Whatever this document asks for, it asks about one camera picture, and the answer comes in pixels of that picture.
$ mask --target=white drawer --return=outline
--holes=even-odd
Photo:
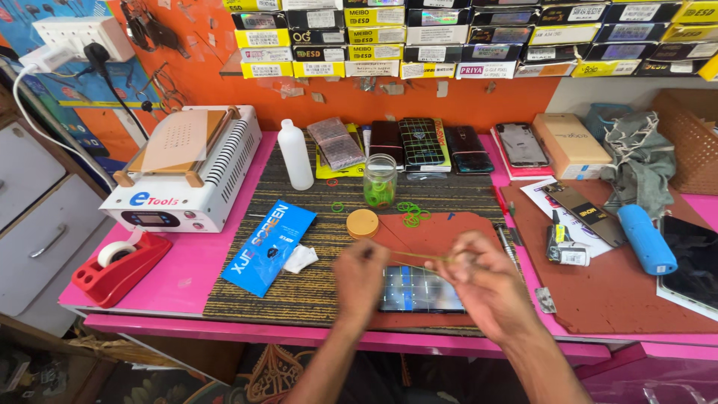
[[[18,217],[65,168],[16,122],[0,130],[0,229]]]
[[[0,234],[0,312],[17,316],[32,302],[105,217],[100,203],[71,175]]]

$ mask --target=red tape dispenser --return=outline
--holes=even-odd
[[[117,304],[172,247],[164,237],[136,227],[129,240],[107,244],[73,274],[77,285],[101,308]]]

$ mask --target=glass jar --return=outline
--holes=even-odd
[[[364,169],[364,200],[374,209],[386,209],[396,196],[396,161],[390,155],[371,155]]]

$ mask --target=tape roll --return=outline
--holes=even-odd
[[[102,268],[105,268],[111,263],[135,251],[137,251],[137,248],[135,248],[134,243],[131,243],[130,241],[110,243],[100,250],[100,254],[97,256],[97,263]]]

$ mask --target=screen separator machine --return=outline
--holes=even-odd
[[[100,210],[128,230],[218,233],[261,138],[252,106],[186,106],[114,173]]]

